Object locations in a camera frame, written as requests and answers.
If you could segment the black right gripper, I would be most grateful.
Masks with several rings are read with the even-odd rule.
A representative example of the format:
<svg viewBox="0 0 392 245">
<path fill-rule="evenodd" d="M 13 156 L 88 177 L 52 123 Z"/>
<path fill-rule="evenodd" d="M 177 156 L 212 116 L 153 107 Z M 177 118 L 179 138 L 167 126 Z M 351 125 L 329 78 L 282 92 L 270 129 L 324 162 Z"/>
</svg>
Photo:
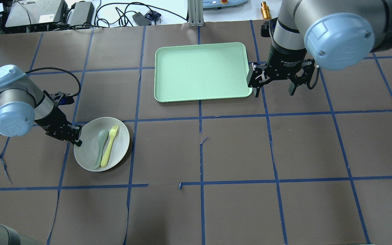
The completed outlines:
<svg viewBox="0 0 392 245">
<path fill-rule="evenodd" d="M 265 64 L 251 63 L 246 77 L 247 86 L 252 88 L 255 98 L 259 97 L 264 85 L 274 80 L 289 79 L 292 82 L 288 89 L 290 96 L 293 96 L 301 85 L 306 85 L 309 90 L 312 90 L 316 86 L 316 79 L 311 85 L 315 61 L 306 60 L 306 54 L 305 48 L 287 49 L 272 41 L 267 62 Z"/>
</svg>

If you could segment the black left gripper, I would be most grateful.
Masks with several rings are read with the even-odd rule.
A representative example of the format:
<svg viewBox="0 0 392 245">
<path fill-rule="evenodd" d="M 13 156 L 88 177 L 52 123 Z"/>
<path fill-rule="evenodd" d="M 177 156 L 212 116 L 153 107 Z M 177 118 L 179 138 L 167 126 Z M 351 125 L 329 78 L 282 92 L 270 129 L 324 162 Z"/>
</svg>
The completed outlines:
<svg viewBox="0 0 392 245">
<path fill-rule="evenodd" d="M 73 104 L 70 94 L 58 92 L 49 94 L 43 91 L 43 97 L 34 109 L 34 122 L 45 130 L 46 134 L 58 140 L 66 140 L 75 146 L 82 146 L 80 135 L 82 125 L 72 125 L 60 110 L 60 105 Z"/>
</svg>

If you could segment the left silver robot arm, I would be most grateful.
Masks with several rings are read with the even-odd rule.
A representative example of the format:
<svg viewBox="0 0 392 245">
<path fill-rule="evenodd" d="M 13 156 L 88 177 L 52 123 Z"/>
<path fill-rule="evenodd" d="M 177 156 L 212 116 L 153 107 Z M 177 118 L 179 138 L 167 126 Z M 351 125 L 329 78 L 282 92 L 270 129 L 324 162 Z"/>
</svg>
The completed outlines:
<svg viewBox="0 0 392 245">
<path fill-rule="evenodd" d="M 40 68 L 24 72 L 16 65 L 0 67 L 0 135 L 22 136 L 36 124 L 48 136 L 81 146 L 82 126 L 69 122 L 59 109 L 61 104 L 74 103 L 74 98 L 81 91 L 81 82 L 72 72 L 59 69 L 75 78 L 78 91 L 74 94 L 50 94 L 28 77 L 36 71 Z"/>
</svg>

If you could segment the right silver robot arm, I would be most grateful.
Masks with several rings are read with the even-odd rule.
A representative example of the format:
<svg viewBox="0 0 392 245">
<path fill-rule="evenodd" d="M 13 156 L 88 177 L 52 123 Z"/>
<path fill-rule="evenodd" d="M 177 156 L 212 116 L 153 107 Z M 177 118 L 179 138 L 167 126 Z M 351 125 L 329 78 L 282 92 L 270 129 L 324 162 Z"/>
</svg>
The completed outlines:
<svg viewBox="0 0 392 245">
<path fill-rule="evenodd" d="M 339 71 L 392 49 L 392 0 L 284 0 L 260 34 L 271 49 L 265 64 L 252 63 L 248 87 L 258 97 L 264 85 L 290 80 L 292 96 L 301 85 L 314 88 L 316 66 Z"/>
</svg>

